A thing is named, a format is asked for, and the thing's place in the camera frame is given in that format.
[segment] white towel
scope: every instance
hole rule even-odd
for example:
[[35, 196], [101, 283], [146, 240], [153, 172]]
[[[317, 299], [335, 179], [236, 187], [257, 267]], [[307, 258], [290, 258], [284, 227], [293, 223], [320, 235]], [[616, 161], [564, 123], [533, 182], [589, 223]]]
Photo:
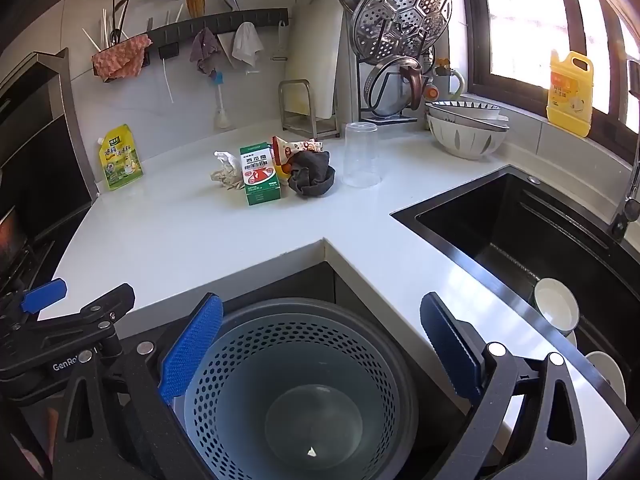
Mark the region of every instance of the white towel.
[[257, 59], [257, 53], [264, 50], [260, 37], [255, 31], [254, 24], [251, 22], [244, 22], [238, 31], [236, 32], [236, 38], [234, 40], [233, 57], [244, 61], [245, 63], [255, 66]]

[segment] sink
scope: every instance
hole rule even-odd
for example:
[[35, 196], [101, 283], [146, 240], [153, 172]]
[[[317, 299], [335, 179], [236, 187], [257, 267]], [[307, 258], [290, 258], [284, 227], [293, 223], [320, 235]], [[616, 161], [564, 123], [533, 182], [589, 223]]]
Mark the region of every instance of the sink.
[[[551, 186], [508, 166], [393, 214], [526, 319], [602, 394], [620, 419], [640, 417], [640, 254]], [[580, 306], [579, 352], [536, 310], [542, 278], [563, 282]], [[584, 355], [620, 366], [628, 410]]]

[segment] purple cloth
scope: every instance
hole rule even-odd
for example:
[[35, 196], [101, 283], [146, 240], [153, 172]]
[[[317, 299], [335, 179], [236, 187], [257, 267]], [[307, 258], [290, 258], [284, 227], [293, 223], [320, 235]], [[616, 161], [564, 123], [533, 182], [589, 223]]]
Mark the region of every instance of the purple cloth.
[[220, 52], [218, 45], [218, 40], [213, 33], [207, 27], [203, 28], [193, 40], [189, 61], [197, 62], [200, 72], [211, 75], [216, 71], [211, 56]]

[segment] detergent bottle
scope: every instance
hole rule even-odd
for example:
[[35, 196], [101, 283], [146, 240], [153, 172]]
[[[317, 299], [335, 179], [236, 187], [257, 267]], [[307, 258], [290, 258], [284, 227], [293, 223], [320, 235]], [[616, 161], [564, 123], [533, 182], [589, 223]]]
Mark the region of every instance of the detergent bottle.
[[549, 122], [580, 137], [591, 130], [593, 114], [593, 63], [578, 52], [560, 61], [551, 51], [551, 88], [546, 116]]

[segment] tile backsplash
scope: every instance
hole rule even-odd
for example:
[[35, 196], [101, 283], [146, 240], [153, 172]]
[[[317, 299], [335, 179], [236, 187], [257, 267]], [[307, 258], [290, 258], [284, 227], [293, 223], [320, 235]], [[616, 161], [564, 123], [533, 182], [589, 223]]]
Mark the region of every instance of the tile backsplash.
[[[74, 105], [97, 181], [104, 179], [97, 159], [97, 139], [120, 124], [131, 127], [142, 160], [216, 132], [215, 89], [209, 78], [189, 62], [191, 45], [188, 42], [180, 44], [180, 56], [166, 60], [173, 103], [164, 80], [162, 61], [156, 52], [152, 53], [151, 65], [144, 68], [138, 78], [105, 84], [94, 76], [91, 56], [96, 51], [82, 28], [98, 42], [102, 9], [111, 9], [111, 2], [62, 0], [32, 23], [0, 56], [2, 79], [33, 51], [55, 54], [62, 48], [69, 49]], [[188, 20], [184, 0], [130, 0], [124, 32], [129, 37], [144, 32], [151, 17], [154, 27], [161, 27], [167, 11], [175, 21], [183, 2], [180, 20]], [[238, 4], [240, 9], [287, 7], [291, 11], [296, 0], [238, 0]], [[207, 14], [227, 10], [222, 0], [206, 0]], [[224, 53], [216, 55], [216, 66], [225, 79], [222, 90], [227, 115], [238, 128], [279, 117], [277, 89], [284, 77], [284, 63], [271, 61], [278, 47], [278, 31], [275, 27], [257, 31], [265, 47], [258, 57], [257, 73], [235, 70]]]
[[465, 99], [502, 107], [501, 113], [509, 117], [510, 128], [505, 144], [551, 162], [595, 189], [611, 204], [618, 204], [631, 175], [631, 167], [624, 160], [588, 137], [570, 134], [531, 112], [473, 94], [466, 94]]

